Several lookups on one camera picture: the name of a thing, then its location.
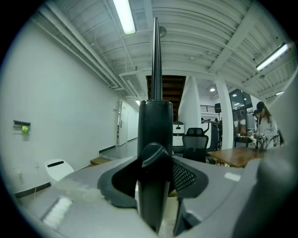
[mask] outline wooden desk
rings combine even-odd
[[[264,153],[261,150],[243,146],[223,151],[212,151],[208,152],[208,154],[232,167],[243,167],[252,159],[264,157]]]

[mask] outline black office chair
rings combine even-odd
[[[189,128],[187,133],[182,136],[183,158],[206,163],[206,148],[208,136],[204,134],[202,128]],[[208,158],[210,164],[215,165],[213,159]]]

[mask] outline white chair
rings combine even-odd
[[[51,185],[74,172],[74,169],[62,159],[52,159],[45,163]]]

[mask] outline person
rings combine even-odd
[[[259,117],[260,117],[260,114],[258,113],[257,110],[255,110],[255,111],[253,112],[252,116],[256,118],[255,122],[256,122],[256,125],[258,126],[257,121],[258,121],[258,119],[259,119]]]
[[[260,148],[271,149],[274,147],[274,141],[276,141],[278,137],[278,128],[275,120],[264,102],[258,102],[256,113],[259,113],[256,138],[261,138],[263,133],[266,134],[266,139]]]

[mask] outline railing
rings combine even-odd
[[[215,113],[215,107],[214,106],[208,106],[208,105],[201,105],[201,112]]]

